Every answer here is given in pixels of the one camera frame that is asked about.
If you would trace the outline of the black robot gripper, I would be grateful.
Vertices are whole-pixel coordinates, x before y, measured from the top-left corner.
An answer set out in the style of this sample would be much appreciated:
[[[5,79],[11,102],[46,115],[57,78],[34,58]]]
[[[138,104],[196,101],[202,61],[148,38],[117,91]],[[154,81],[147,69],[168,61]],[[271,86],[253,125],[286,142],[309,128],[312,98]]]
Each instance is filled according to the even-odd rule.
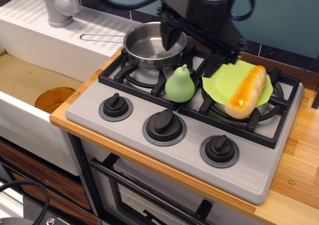
[[[158,14],[166,51],[182,32],[209,48],[204,77],[210,78],[222,64],[235,63],[245,40],[235,27],[231,8],[235,0],[161,0]]]

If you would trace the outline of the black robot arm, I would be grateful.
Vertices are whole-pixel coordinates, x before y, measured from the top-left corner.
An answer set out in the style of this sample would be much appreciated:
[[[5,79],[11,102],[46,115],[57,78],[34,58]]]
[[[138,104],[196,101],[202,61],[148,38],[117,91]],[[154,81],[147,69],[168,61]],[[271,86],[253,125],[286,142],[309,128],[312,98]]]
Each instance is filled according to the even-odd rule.
[[[204,77],[209,78],[223,64],[234,64],[245,39],[233,23],[234,0],[161,0],[161,37],[165,50],[185,32],[211,50]]]

